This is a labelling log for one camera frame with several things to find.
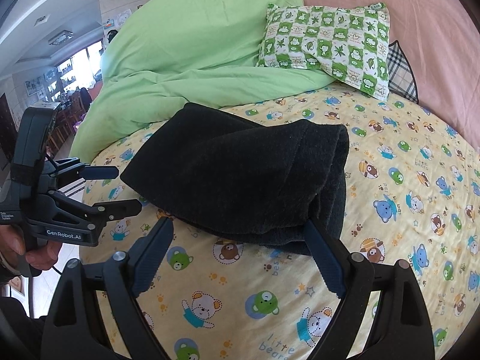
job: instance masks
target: white ceiling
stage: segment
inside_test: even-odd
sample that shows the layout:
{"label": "white ceiling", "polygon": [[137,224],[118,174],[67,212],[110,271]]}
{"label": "white ceiling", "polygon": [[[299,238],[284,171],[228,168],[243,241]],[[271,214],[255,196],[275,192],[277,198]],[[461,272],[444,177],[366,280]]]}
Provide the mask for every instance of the white ceiling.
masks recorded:
{"label": "white ceiling", "polygon": [[[37,18],[47,15],[45,23],[34,26]],[[48,45],[48,39],[62,30],[73,32],[74,39],[61,46]],[[0,77],[25,66],[61,62],[53,61],[52,56],[61,58],[62,50],[80,44],[81,38],[101,33],[98,0],[18,0],[0,28]]]}

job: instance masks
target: screw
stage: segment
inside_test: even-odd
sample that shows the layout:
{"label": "screw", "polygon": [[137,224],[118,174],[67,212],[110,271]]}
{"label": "screw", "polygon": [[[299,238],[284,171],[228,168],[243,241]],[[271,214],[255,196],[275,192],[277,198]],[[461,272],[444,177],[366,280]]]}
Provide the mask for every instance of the screw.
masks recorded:
{"label": "screw", "polygon": [[398,260],[398,265],[400,266],[400,268],[403,268],[403,269],[409,269],[410,268],[410,264],[406,259],[399,259]]}
{"label": "screw", "polygon": [[79,262],[80,262],[79,259],[69,259],[67,263],[67,268],[75,268]]}
{"label": "screw", "polygon": [[356,263],[361,263],[365,257],[363,257],[363,254],[358,253],[357,251],[352,253],[350,255],[352,257],[352,260],[355,261]]}
{"label": "screw", "polygon": [[122,261],[123,259],[125,259],[125,257],[127,257],[127,254],[124,251],[116,251],[113,254],[113,259],[115,261]]}

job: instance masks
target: dark door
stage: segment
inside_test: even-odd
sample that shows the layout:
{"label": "dark door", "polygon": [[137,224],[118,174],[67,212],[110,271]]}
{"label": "dark door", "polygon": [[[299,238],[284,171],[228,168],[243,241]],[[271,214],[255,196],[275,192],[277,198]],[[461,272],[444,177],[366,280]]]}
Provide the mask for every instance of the dark door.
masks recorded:
{"label": "dark door", "polygon": [[7,97],[3,94],[0,97],[0,146],[9,162],[14,157],[15,142],[17,142],[17,129],[11,117]]}

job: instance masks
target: green comforter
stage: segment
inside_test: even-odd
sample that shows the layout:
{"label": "green comforter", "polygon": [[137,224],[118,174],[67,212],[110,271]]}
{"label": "green comforter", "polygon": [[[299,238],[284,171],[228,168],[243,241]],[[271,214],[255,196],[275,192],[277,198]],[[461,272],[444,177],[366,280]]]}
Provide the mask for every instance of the green comforter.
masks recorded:
{"label": "green comforter", "polygon": [[220,108],[330,84],[320,70],[255,67],[269,3],[303,0],[151,0],[137,10],[102,56],[104,85],[70,154],[89,163],[186,102]]}

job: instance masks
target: bear print bed sheet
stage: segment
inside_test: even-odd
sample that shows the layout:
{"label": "bear print bed sheet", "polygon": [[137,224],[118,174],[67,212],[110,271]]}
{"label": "bear print bed sheet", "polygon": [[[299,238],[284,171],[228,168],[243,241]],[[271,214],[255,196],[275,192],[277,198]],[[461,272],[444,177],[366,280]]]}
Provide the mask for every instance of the bear print bed sheet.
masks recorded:
{"label": "bear print bed sheet", "polygon": [[[224,110],[265,126],[305,118],[348,128],[341,240],[371,262],[410,261],[441,358],[479,304],[480,163],[473,148],[427,109],[394,94],[379,102],[340,83]],[[94,164],[122,171],[162,124],[112,144]],[[129,198],[142,202],[140,215],[109,223],[98,247],[81,249],[85,263],[129,249],[164,215],[119,178],[87,181],[87,204]],[[150,290],[138,298],[172,359],[308,357],[338,305],[312,258],[219,239],[177,219],[174,228]],[[105,294],[98,298],[114,349],[128,355]],[[372,294],[351,355],[363,348],[377,300]]]}

